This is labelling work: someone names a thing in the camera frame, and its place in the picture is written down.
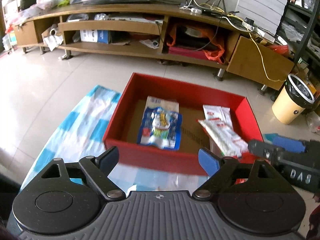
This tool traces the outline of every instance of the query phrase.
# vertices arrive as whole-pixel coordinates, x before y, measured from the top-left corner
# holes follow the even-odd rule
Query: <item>monitor stand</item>
[[[91,0],[83,2],[83,5],[103,5],[103,4],[119,4],[119,3],[149,3],[150,0]]]

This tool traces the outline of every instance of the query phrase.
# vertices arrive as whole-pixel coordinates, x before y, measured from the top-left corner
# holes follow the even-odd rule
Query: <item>snack package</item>
[[[198,120],[198,122],[219,148],[212,147],[213,153],[218,154],[218,151],[221,151],[224,156],[241,157],[242,153],[248,152],[248,144],[222,120]]]
[[[154,145],[159,149],[179,150],[181,124],[178,103],[148,97],[137,143]]]
[[[233,130],[230,108],[222,106],[203,105],[203,111],[206,120],[219,118]]]

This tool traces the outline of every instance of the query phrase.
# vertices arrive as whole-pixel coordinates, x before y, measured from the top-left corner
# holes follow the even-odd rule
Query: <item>metal screw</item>
[[[107,193],[107,196],[111,198],[120,198],[123,196],[123,192],[119,189],[114,189],[114,190],[110,190]]]
[[[210,197],[211,193],[209,190],[200,189],[195,192],[195,195],[199,198],[207,198],[207,197]]]

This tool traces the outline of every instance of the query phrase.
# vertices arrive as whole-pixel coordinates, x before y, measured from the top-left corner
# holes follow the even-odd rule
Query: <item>tile floor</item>
[[[269,95],[257,92],[259,84],[227,73],[223,82],[216,69],[200,66],[163,66],[154,59],[73,53],[60,61],[62,50],[40,55],[19,49],[0,58],[0,164],[3,172],[22,182],[50,135],[73,107],[97,84],[123,92],[133,72],[164,76],[246,96],[262,133],[279,133],[296,139],[320,139],[308,130],[303,116],[283,125],[274,117]],[[312,194],[298,190],[307,214],[317,206]],[[308,220],[300,231],[306,234]]]

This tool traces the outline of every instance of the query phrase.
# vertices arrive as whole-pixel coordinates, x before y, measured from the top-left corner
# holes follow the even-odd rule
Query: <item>blue and white cloth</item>
[[[33,163],[21,189],[53,158],[60,157],[65,163],[71,163],[88,155],[97,157],[103,153],[105,147],[102,138],[120,97],[120,93],[102,86],[92,89],[52,134]],[[127,194],[131,190],[193,192],[207,180],[205,176],[155,171],[121,163],[116,165],[108,178]]]

